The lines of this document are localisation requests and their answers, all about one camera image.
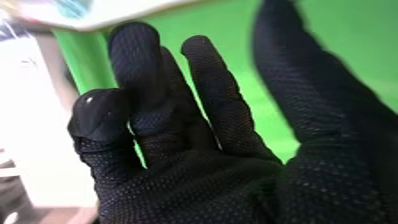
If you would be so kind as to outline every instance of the fingertip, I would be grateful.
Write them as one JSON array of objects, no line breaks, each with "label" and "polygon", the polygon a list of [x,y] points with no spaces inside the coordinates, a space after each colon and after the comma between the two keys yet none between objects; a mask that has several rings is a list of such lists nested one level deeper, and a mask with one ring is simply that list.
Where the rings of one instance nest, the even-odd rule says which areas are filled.
[{"label": "fingertip", "polygon": [[73,106],[70,133],[93,141],[112,141],[127,131],[130,103],[119,89],[89,91]]},{"label": "fingertip", "polygon": [[155,27],[144,22],[132,22],[116,27],[111,32],[109,44],[112,45],[114,41],[121,41],[125,39],[135,39],[137,37],[151,37],[143,41],[157,41],[160,40],[160,35]]},{"label": "fingertip", "polygon": [[192,36],[183,42],[182,54],[190,55],[192,51],[208,46],[214,47],[210,38],[205,35]]},{"label": "fingertip", "polygon": [[228,68],[221,53],[206,36],[194,36],[187,39],[182,54],[187,57],[190,69],[196,71],[196,74],[208,70],[214,71]]}]

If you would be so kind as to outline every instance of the gloved hand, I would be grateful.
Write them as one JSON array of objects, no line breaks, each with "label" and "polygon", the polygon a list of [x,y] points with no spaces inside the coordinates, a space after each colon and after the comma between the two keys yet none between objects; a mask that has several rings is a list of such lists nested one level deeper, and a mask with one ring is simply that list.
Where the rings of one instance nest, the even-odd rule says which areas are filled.
[{"label": "gloved hand", "polygon": [[111,36],[121,88],[80,97],[70,123],[96,180],[102,223],[265,223],[283,165],[254,132],[210,40],[192,37],[183,54],[212,127],[155,29],[132,23]]},{"label": "gloved hand", "polygon": [[153,28],[125,25],[109,46],[121,88],[80,97],[70,123],[102,222],[397,223],[397,115],[306,33],[292,3],[267,1],[254,34],[262,77],[302,143],[285,168],[210,40],[190,38],[183,54],[212,127]]}]

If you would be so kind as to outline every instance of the glove finger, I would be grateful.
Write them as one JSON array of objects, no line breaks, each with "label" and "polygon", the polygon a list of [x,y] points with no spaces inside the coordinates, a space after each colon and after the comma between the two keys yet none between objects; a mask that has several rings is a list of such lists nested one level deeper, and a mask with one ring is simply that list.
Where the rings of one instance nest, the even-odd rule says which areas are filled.
[{"label": "glove finger", "polygon": [[183,54],[224,152],[279,161],[254,131],[251,109],[238,84],[205,36],[196,36],[185,41]]},{"label": "glove finger", "polygon": [[93,90],[73,106],[68,130],[100,192],[112,189],[143,170],[127,127],[130,111],[128,98],[119,89]]},{"label": "glove finger", "polygon": [[322,49],[304,30],[295,6],[286,0],[269,0],[260,11],[254,58],[262,78],[302,143],[286,167],[290,177],[283,184],[290,192],[299,193],[292,196],[285,191],[281,195],[302,204],[302,211],[308,212],[302,217],[311,217],[315,211],[308,209],[311,206],[306,207],[308,201],[334,206],[334,209],[317,210],[320,217],[327,217],[331,210],[336,210],[334,217],[343,217],[347,210],[324,192],[340,189],[340,196],[354,197],[381,191],[368,201],[358,201],[358,197],[356,200],[345,200],[356,204],[347,203],[347,207],[354,206],[361,210],[361,213],[350,214],[356,217],[350,223],[368,217],[379,218],[384,213],[379,195],[386,197],[382,207],[388,215],[398,220],[398,181],[393,178],[398,177],[398,117],[340,59]]},{"label": "glove finger", "polygon": [[128,92],[130,124],[148,165],[183,150],[182,121],[169,94],[159,32],[144,23],[123,25],[111,35],[116,81]]},{"label": "glove finger", "polygon": [[164,69],[169,79],[171,95],[178,107],[178,116],[183,121],[187,139],[185,146],[198,149],[217,149],[217,141],[208,121],[203,118],[190,87],[185,82],[183,73],[171,51],[162,47]]}]

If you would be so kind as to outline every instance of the black glove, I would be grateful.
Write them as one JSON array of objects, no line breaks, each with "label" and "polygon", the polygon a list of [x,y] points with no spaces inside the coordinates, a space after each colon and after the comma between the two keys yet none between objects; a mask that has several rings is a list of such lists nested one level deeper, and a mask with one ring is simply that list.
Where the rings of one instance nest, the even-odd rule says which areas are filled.
[{"label": "black glove", "polygon": [[279,179],[281,223],[398,223],[398,117],[269,0],[254,32],[263,81],[301,141]]},{"label": "black glove", "polygon": [[212,128],[146,24],[114,31],[109,51],[121,88],[93,90],[80,97],[70,123],[96,180],[102,222],[265,223],[276,216],[283,166],[254,132],[237,81],[210,40],[190,38],[183,54]]},{"label": "black glove", "polygon": [[157,31],[135,23],[112,34],[121,89],[80,97],[70,124],[103,223],[395,223],[397,116],[322,51],[288,1],[267,1],[254,36],[262,77],[302,142],[285,170],[208,39],[189,39],[183,54],[212,128]]}]

